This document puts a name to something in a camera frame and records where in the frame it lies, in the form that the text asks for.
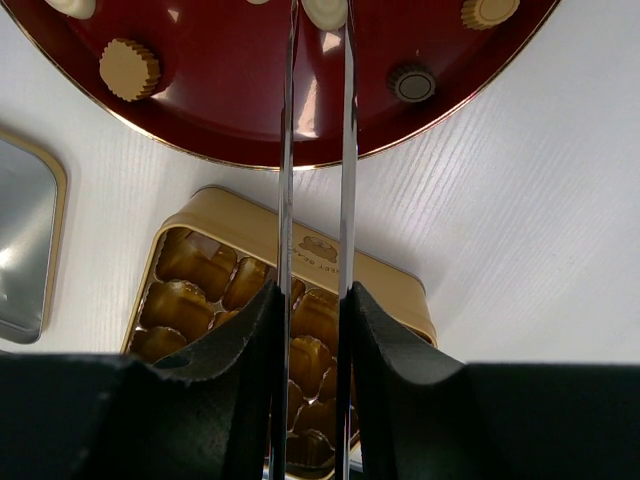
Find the dark round fluted chocolate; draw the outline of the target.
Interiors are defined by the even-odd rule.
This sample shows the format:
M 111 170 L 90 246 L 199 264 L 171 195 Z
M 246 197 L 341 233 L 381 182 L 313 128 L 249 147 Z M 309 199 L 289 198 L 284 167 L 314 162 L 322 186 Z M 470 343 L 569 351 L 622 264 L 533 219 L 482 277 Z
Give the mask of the dark round fluted chocolate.
M 423 65 L 403 64 L 390 73 L 387 87 L 398 100 L 419 103 L 435 93 L 436 80 Z

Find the metal tongs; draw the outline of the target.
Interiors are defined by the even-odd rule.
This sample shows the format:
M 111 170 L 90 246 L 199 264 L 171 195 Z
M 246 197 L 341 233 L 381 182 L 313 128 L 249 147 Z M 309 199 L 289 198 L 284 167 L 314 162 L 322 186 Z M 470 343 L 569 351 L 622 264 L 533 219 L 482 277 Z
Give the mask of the metal tongs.
M 279 169 L 277 286 L 280 290 L 280 332 L 275 352 L 277 370 L 272 389 L 269 477 L 286 477 L 286 427 L 288 409 L 289 341 L 291 333 L 291 277 L 293 248 L 293 169 L 294 169 L 294 65 L 299 32 L 299 3 L 290 6 L 290 29 L 284 69 L 284 107 L 281 126 Z M 340 197 L 339 319 L 337 358 L 335 477 L 350 477 L 351 452 L 351 348 L 347 297 L 353 287 L 355 258 L 355 205 L 358 151 L 358 94 L 354 41 L 353 3 L 346 7 L 344 26 L 343 133 Z

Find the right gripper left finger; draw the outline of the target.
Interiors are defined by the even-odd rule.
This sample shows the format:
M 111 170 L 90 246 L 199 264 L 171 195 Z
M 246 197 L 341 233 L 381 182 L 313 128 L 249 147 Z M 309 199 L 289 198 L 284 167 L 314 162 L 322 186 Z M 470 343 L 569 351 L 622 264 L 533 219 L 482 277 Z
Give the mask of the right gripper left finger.
M 147 365 L 129 355 L 5 354 L 5 479 L 258 479 L 280 293 Z

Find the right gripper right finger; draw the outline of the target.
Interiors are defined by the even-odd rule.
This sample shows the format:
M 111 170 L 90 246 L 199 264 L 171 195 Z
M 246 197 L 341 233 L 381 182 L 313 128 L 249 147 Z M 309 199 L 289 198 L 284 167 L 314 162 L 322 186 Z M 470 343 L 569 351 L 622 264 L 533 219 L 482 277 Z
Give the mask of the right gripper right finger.
M 635 479 L 635 365 L 462 363 L 347 300 L 363 468 L 371 479 Z

